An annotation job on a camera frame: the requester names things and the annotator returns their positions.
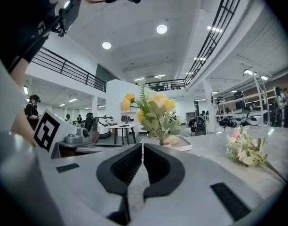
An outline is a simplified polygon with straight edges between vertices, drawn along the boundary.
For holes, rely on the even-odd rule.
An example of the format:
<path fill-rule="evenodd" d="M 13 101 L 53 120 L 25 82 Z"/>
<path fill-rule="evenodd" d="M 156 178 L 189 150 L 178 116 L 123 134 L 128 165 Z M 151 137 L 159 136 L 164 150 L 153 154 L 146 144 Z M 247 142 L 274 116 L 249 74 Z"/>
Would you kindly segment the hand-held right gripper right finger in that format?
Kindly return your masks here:
<path fill-rule="evenodd" d="M 254 226 L 272 205 L 201 156 L 145 144 L 144 166 L 150 185 L 136 226 Z"/>

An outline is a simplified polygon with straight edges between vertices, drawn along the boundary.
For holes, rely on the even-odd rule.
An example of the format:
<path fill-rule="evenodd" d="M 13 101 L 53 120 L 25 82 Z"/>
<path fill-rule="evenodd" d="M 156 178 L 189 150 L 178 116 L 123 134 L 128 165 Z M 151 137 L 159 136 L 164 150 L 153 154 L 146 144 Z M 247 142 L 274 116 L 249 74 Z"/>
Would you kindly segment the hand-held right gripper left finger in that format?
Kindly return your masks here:
<path fill-rule="evenodd" d="M 58 159 L 37 149 L 37 156 L 49 186 L 59 183 L 63 194 L 107 221 L 123 226 L 131 221 L 128 187 L 142 164 L 140 144 Z"/>

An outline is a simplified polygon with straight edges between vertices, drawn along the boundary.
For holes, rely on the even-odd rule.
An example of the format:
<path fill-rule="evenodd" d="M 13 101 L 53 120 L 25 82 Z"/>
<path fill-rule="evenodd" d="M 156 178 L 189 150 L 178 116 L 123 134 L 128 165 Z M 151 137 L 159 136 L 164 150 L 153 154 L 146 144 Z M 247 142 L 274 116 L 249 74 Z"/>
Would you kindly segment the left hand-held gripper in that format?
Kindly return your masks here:
<path fill-rule="evenodd" d="M 77 128 L 48 109 L 34 131 L 33 143 L 43 148 L 51 159 L 100 152 L 121 153 L 136 145 L 93 145 L 87 129 Z"/>

